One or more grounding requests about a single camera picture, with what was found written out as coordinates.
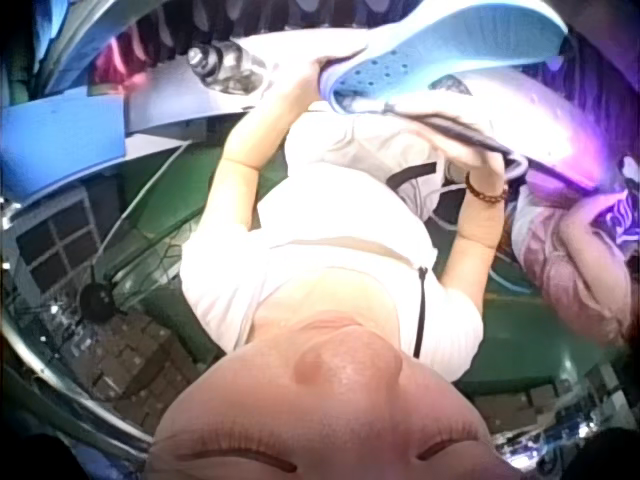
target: blue insole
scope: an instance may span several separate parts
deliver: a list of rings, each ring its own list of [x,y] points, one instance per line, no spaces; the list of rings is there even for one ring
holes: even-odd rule
[[[444,17],[393,50],[351,68],[338,80],[334,95],[336,99],[380,99],[424,89],[451,73],[542,61],[557,50],[563,36],[559,26],[530,9],[504,4],[474,6]]]

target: pink clothing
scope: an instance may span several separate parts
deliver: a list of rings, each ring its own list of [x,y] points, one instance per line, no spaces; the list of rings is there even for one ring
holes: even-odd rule
[[[560,238],[558,226],[565,214],[566,210],[535,205],[528,187],[523,187],[513,223],[514,253],[543,298],[571,330],[601,344],[621,343],[631,321],[629,277],[625,276],[625,302],[600,305]],[[622,256],[602,232],[594,229],[593,233],[614,255]]]

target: shoe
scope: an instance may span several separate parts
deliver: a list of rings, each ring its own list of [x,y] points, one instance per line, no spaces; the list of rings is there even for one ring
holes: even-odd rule
[[[320,93],[335,111],[352,113],[354,99],[388,100],[456,72],[543,61],[566,34],[540,0],[424,0],[400,22],[371,30],[364,52],[326,67]]]

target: nose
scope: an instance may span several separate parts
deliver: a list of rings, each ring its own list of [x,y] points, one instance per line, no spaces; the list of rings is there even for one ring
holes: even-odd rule
[[[402,355],[391,343],[350,326],[307,347],[294,364],[294,379],[342,399],[380,398],[397,387],[401,371]]]

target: white top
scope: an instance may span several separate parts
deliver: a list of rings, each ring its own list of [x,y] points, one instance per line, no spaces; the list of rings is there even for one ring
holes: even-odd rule
[[[462,292],[445,289],[431,271],[437,251],[426,228],[384,184],[368,174],[312,164],[273,189],[258,205],[262,228],[206,231],[183,246],[183,291],[198,319],[226,352],[245,344],[258,305],[287,281],[311,270],[347,268],[365,273],[395,301],[402,350],[414,351],[420,310],[419,267],[426,316],[420,361],[447,380],[470,366],[482,340],[482,319]],[[396,259],[337,246],[291,244],[354,237],[377,242]]]

